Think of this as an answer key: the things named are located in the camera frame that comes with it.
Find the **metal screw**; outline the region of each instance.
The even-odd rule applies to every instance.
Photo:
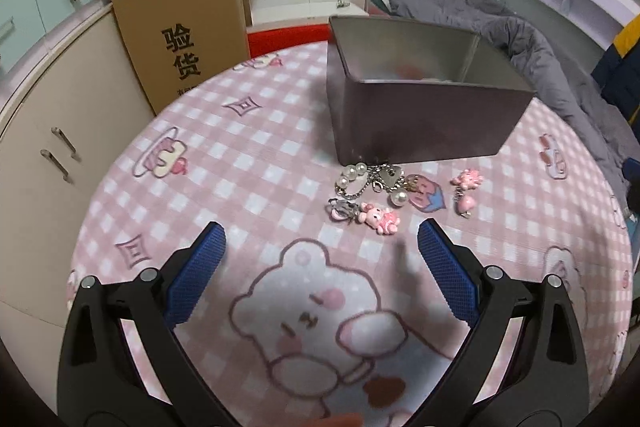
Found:
[[[155,268],[145,268],[140,272],[140,279],[144,282],[151,282],[156,277],[158,277],[158,270]]]
[[[486,274],[488,275],[489,279],[497,281],[498,279],[502,279],[504,272],[497,266],[489,266],[486,269]]]
[[[557,275],[551,274],[547,279],[547,282],[553,286],[554,288],[559,288],[562,285],[562,279],[560,279]]]
[[[82,288],[91,288],[95,284],[95,277],[93,275],[87,275],[81,280],[80,285]]]

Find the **cardboard box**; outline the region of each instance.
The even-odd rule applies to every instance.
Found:
[[[129,57],[158,114],[248,60],[242,0],[111,0]]]
[[[242,8],[244,9],[244,24],[249,27],[254,23],[251,17],[251,0],[242,0]]]

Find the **red object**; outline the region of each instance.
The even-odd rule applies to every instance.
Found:
[[[313,24],[310,26],[279,28],[277,30],[249,33],[247,38],[249,40],[251,58],[255,58],[285,48],[299,46],[300,44],[326,41],[329,39],[329,25]]]

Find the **blue gripper pad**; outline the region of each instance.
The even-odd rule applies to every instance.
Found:
[[[451,312],[473,328],[480,317],[478,288],[428,221],[423,221],[418,229],[418,250]]]
[[[216,223],[209,233],[191,248],[193,250],[189,260],[166,293],[164,321],[172,330],[177,324],[189,319],[213,272],[220,264],[226,250],[225,229]]]

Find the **white cabinet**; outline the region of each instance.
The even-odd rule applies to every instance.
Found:
[[[152,118],[109,12],[42,73],[0,139],[0,301],[65,324],[65,283],[89,200]]]

